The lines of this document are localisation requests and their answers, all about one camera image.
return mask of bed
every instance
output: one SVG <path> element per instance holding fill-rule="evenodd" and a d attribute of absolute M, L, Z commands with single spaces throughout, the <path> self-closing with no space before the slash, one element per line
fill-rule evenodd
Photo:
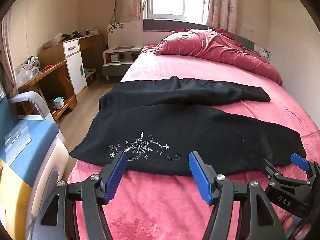
<path fill-rule="evenodd" d="M 270 102 L 241 101 L 216 107 L 222 111 L 257 118 L 289 127 L 300 133 L 307 159 L 320 161 L 320 131 L 308 114 L 277 83 L 238 67 L 188 56 L 156 56 L 152 49 L 140 54 L 123 77 L 130 80 L 197 78 L 230 81 L 262 87 Z M 101 167 L 77 161 L 68 183 L 83 181 Z M 305 173 L 290 164 L 281 167 L 284 176 L 306 179 Z M 257 180 L 263 188 L 268 180 L 261 172 L 248 171 L 228 176 L 232 181 Z M 274 206 L 285 228 L 291 215 Z M 239 203 L 235 202 L 228 239 L 236 235 Z M 80 239 L 86 239 L 81 202 L 76 203 Z M 193 178 L 126 171 L 115 198 L 103 206 L 113 238 L 116 239 L 201 239 L 212 207 L 201 199 Z"/>

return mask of small bucket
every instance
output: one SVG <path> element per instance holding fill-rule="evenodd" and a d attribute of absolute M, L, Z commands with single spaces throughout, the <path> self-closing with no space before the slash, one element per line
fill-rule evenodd
<path fill-rule="evenodd" d="M 57 109 L 61 109 L 64 107 L 63 97 L 58 97 L 53 102 Z"/>

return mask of plastic bag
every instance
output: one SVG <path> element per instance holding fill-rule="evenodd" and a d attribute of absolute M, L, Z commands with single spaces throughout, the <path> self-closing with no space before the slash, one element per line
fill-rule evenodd
<path fill-rule="evenodd" d="M 36 75 L 39 74 L 39 68 L 34 67 L 30 70 L 25 69 L 24 67 L 21 68 L 20 72 L 17 74 L 17 86 L 18 88 L 27 83 L 29 80 L 34 78 Z"/>

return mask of white embroidery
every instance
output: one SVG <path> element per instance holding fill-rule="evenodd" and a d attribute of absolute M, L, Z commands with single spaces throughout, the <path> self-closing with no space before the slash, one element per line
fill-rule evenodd
<path fill-rule="evenodd" d="M 156 153 L 159 154 L 160 156 L 165 155 L 169 159 L 169 161 L 176 161 L 176 160 L 179 160 L 181 158 L 180 154 L 178 154 L 178 153 L 175 155 L 176 159 L 170 158 L 164 152 L 164 150 L 169 150 L 170 149 L 170 145 L 166 144 L 165 146 L 162 146 L 160 143 L 158 143 L 157 141 L 153 140 L 152 135 L 148 135 L 148 137 L 151 138 L 151 140 L 148 140 L 148 141 L 144 141 L 143 137 L 144 137 L 144 132 L 142 132 L 140 134 L 139 138 L 137 138 L 135 141 L 133 141 L 131 143 L 129 143 L 128 141 L 125 141 L 125 144 L 126 144 L 127 147 L 123 150 L 123 152 L 128 153 L 129 151 L 131 151 L 131 153 L 137 153 L 137 155 L 135 157 L 127 158 L 128 161 L 138 160 L 140 158 L 141 154 L 145 154 L 145 151 L 153 152 L 153 149 L 151 149 L 151 147 L 148 146 L 151 143 L 158 145 L 161 148 L 161 152 L 157 151 Z M 116 153 L 118 153 L 118 147 L 121 147 L 121 146 L 122 146 L 122 144 L 121 144 L 121 142 L 119 142 L 117 146 L 114 146 L 113 144 L 111 144 L 109 146 L 109 149 L 110 150 L 115 149 Z M 144 158 L 147 160 L 148 159 L 148 155 L 144 155 Z"/>

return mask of chair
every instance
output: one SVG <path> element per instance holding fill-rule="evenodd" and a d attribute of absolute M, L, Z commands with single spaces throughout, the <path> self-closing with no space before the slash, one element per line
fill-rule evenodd
<path fill-rule="evenodd" d="M 39 94 L 26 92 L 9 99 L 3 98 L 3 94 L 0 85 L 0 203 L 5 209 L 6 230 L 11 238 L 25 240 L 42 200 L 46 199 L 62 178 L 69 155 L 64 146 L 65 139 Z M 10 130 L 23 122 L 11 109 L 10 103 L 23 101 L 31 102 L 38 109 L 41 118 L 33 120 L 35 118 L 30 116 L 23 117 L 27 122 L 31 141 L 7 165 L 4 138 Z"/>

